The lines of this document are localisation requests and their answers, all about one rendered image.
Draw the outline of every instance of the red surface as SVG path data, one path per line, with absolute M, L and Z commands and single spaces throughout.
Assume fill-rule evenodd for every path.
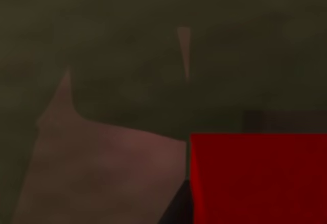
M 191 137 L 195 224 L 327 223 L 327 135 Z

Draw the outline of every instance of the bright red edge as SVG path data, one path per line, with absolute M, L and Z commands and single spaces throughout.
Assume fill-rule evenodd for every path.
M 327 135 L 193 134 L 194 224 L 327 223 Z

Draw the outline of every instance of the red object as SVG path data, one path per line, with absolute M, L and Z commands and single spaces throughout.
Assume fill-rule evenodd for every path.
M 194 134 L 195 224 L 327 223 L 327 135 Z

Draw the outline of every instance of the red block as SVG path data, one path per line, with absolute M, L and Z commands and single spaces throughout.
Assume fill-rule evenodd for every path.
M 195 224 L 327 223 L 327 135 L 194 134 Z

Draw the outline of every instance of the red rectangle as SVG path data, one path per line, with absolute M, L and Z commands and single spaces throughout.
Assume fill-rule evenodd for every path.
M 195 224 L 327 223 L 327 135 L 191 136 Z

